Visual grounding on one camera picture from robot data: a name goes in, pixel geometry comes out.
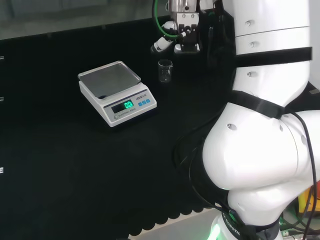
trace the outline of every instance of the black table surface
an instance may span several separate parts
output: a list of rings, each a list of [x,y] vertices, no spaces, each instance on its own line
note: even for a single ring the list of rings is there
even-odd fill
[[[173,59],[172,82],[161,85],[157,37],[146,19],[0,42],[0,239],[115,239],[202,210],[172,149],[224,105],[233,67],[225,60],[212,74],[201,56]],[[118,60],[158,107],[110,128],[77,75]],[[307,90],[295,111],[320,109]]]

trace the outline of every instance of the digital scale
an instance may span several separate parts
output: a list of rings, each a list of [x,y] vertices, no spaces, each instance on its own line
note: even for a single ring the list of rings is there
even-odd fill
[[[82,94],[110,127],[157,107],[149,88],[122,61],[80,73]]]

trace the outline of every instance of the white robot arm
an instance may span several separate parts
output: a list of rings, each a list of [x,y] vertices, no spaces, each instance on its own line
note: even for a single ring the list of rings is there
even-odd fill
[[[179,34],[198,26],[197,0],[169,0],[169,6]],[[312,51],[309,0],[233,0],[233,8],[238,56]],[[182,46],[176,44],[174,51],[183,53]],[[208,134],[202,154],[210,180],[229,190],[230,208],[246,225],[263,229],[260,238],[265,240],[282,239],[277,224],[281,213],[313,185],[305,129],[296,116],[279,114],[305,89],[311,59],[299,55],[295,61],[281,59],[237,68],[235,98]],[[319,181],[320,111],[298,115],[309,131]],[[221,215],[213,221],[210,237],[239,240],[241,234],[230,218]]]

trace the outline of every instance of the scale display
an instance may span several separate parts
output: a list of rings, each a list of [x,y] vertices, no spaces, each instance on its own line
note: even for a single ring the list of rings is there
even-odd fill
[[[122,102],[118,105],[111,107],[111,109],[116,114],[116,113],[121,112],[125,109],[132,108],[133,106],[134,106],[133,102],[131,100],[127,100],[125,102]]]

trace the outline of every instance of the black strap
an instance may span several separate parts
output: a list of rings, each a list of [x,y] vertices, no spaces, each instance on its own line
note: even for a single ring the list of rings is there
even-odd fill
[[[244,91],[233,90],[229,98],[229,103],[251,109],[269,118],[280,119],[282,115],[285,114],[285,108],[283,106],[279,106]]]
[[[261,51],[235,57],[237,68],[298,63],[312,60],[312,47]]]

